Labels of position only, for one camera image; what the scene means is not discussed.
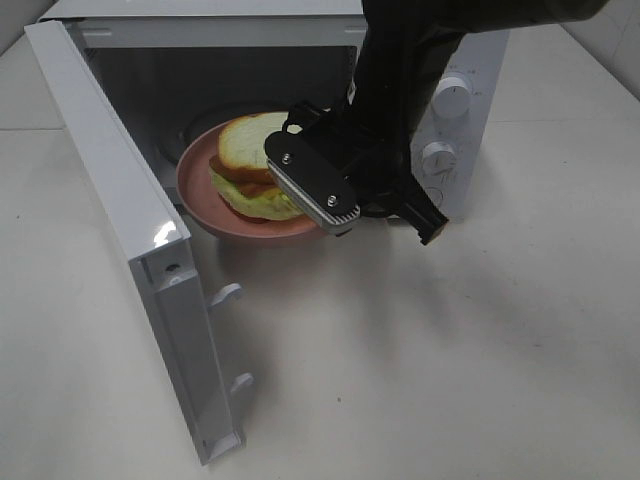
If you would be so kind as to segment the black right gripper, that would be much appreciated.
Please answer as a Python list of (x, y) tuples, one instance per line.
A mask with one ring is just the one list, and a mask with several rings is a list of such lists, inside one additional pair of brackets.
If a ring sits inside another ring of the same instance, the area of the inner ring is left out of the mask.
[(282, 131), (301, 135), (340, 172), (356, 193), (360, 217), (398, 216), (428, 245), (449, 219), (410, 173), (406, 136), (374, 133), (353, 123), (349, 112), (346, 104), (325, 111), (300, 102), (288, 111)]

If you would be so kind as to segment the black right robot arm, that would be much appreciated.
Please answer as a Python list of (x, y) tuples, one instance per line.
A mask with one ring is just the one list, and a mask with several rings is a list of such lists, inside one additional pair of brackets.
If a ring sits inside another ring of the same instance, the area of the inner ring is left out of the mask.
[(340, 236), (362, 217), (398, 216), (422, 244), (447, 217), (411, 171), (410, 142), (467, 34), (588, 20), (600, 0), (365, 1), (366, 35), (352, 84), (329, 111), (292, 106), (265, 141), (268, 168), (292, 202)]

